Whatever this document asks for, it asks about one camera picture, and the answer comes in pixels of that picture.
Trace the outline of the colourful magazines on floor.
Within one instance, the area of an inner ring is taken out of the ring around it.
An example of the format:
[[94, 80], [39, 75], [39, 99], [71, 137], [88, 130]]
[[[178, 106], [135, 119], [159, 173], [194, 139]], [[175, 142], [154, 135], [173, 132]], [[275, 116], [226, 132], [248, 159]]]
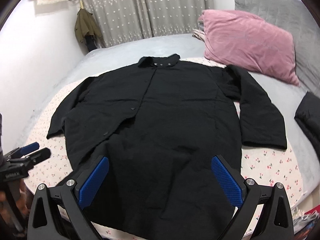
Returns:
[[307, 212], [295, 207], [292, 211], [294, 239], [307, 239], [319, 222], [319, 208]]

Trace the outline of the dark grey folded garment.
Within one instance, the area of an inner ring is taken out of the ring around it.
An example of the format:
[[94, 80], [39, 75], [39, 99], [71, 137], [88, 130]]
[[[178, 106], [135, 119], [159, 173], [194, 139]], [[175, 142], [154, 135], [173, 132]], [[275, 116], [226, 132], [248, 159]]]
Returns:
[[296, 110], [295, 121], [311, 142], [319, 158], [320, 99], [314, 94], [307, 92]]

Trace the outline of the olive green hanging jacket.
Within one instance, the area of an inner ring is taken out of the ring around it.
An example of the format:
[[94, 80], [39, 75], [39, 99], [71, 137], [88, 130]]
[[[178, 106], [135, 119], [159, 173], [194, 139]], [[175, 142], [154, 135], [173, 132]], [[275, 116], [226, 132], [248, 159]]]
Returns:
[[97, 40], [103, 42], [103, 35], [93, 15], [86, 9], [80, 9], [74, 27], [75, 37], [85, 44], [88, 52], [97, 49]]

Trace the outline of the pink velvet pillow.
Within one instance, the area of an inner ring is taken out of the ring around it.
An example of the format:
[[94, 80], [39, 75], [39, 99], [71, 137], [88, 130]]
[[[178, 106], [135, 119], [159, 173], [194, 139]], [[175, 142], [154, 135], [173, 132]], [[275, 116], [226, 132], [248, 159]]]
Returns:
[[288, 31], [241, 10], [207, 9], [199, 20], [205, 58], [299, 85], [293, 36]]

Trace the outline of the folded beige and grey linens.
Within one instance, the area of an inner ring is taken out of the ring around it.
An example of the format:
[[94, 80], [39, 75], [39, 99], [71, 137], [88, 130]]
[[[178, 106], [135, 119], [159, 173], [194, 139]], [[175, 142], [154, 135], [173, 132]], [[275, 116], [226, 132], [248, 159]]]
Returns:
[[204, 42], [205, 41], [205, 33], [204, 33], [204, 23], [203, 21], [198, 22], [198, 28], [193, 29], [193, 37]]

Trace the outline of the grey dotted curtain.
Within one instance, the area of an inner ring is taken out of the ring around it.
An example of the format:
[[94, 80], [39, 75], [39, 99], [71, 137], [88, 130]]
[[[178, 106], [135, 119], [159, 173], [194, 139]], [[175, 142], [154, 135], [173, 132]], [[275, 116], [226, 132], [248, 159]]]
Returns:
[[103, 46], [157, 36], [191, 33], [214, 0], [82, 0], [93, 14]]

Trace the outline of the grey quilted headboard cushion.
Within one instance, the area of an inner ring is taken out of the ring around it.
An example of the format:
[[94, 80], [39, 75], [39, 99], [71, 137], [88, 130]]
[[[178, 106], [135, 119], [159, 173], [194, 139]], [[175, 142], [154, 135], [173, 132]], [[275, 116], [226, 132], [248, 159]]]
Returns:
[[303, 86], [319, 96], [319, 26], [299, 0], [234, 0], [235, 9], [250, 12], [293, 36], [296, 74]]

